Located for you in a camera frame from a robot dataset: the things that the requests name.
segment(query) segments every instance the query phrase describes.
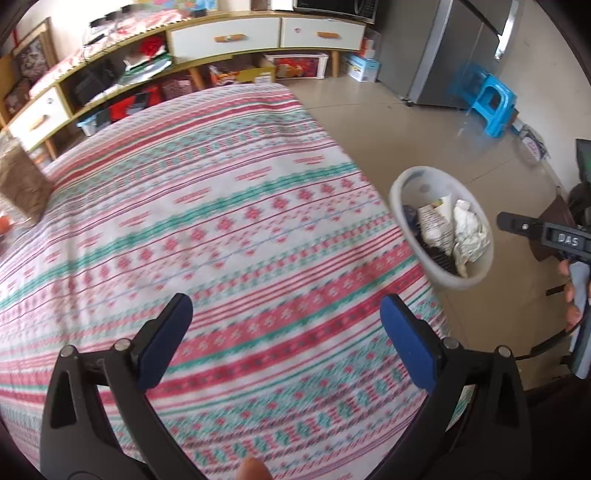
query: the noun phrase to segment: crumpled paper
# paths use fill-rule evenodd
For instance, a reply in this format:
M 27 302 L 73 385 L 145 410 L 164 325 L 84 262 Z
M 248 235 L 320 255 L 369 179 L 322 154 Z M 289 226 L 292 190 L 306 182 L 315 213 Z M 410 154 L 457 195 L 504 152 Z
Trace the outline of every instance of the crumpled paper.
M 453 256 L 457 272 L 468 278 L 466 264 L 476 261 L 491 243 L 490 232 L 482 224 L 478 215 L 470 211 L 470 202 L 458 200 L 453 209 L 456 245 Z
M 453 250 L 452 196 L 447 195 L 418 210 L 418 224 L 424 242 L 440 248 L 449 257 Z

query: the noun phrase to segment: finger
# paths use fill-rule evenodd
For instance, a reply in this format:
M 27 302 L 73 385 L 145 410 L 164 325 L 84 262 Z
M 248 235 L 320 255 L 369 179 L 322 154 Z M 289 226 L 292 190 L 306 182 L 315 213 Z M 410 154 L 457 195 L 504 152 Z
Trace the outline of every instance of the finger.
M 273 476 L 258 458 L 246 457 L 238 467 L 236 480 L 273 480 Z
M 562 262 L 558 264 L 558 272 L 565 277 L 568 277 L 570 275 L 569 266 L 570 262 L 568 260 L 562 260 Z
M 564 286 L 564 299 L 566 300 L 566 303 L 570 303 L 574 300 L 574 294 L 575 294 L 574 285 L 572 282 L 568 282 Z
M 579 320 L 581 319 L 581 312 L 580 310 L 575 307 L 574 305 L 569 305 L 566 309 L 566 323 L 567 329 L 570 330 L 572 327 L 577 325 Z

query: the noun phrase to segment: metal screw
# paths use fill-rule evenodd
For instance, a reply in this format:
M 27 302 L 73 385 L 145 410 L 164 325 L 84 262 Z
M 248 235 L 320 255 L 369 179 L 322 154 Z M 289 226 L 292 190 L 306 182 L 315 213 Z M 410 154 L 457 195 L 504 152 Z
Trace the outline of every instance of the metal screw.
M 449 350 L 455 350 L 460 346 L 460 342 L 458 342 L 454 337 L 445 337 L 443 339 L 443 345 Z
M 131 340 L 129 340 L 128 338 L 120 338 L 119 340 L 117 340 L 115 342 L 115 350 L 117 350 L 118 352 L 125 352 L 129 346 L 131 345 Z
M 504 356 L 505 358 L 509 358 L 511 355 L 513 355 L 511 349 L 505 345 L 501 345 L 498 348 L 498 352 L 500 356 Z
M 74 347 L 71 345 L 66 345 L 64 348 L 60 350 L 60 355 L 63 357 L 70 356 L 74 353 Z

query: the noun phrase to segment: patterned bedspread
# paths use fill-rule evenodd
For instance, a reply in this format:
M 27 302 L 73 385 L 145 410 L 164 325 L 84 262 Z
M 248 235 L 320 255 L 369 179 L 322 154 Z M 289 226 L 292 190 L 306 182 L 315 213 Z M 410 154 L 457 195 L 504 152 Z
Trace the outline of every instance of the patterned bedspread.
M 444 315 L 376 190 L 287 88 L 160 104 L 47 174 L 47 213 L 0 268 L 0 414 L 35 464 L 59 349 L 131 337 L 178 291 L 193 323 L 148 396 L 210 479 L 253 455 L 277 479 L 362 480 L 394 445 L 424 397 L 379 301 L 399 293 L 439 333 Z

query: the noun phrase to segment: white drawer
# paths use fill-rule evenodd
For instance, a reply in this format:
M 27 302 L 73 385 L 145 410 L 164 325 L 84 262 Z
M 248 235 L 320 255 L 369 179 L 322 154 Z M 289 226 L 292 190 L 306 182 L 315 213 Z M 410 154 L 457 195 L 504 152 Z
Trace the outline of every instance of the white drawer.
M 55 87 L 46 91 L 8 127 L 13 137 L 29 151 L 56 128 L 69 121 L 64 104 Z
M 170 33 L 172 53 L 182 63 L 246 50 L 279 46 L 280 18 L 240 18 L 195 25 Z
M 330 18 L 284 17 L 281 46 L 359 50 L 364 31 L 364 25 Z

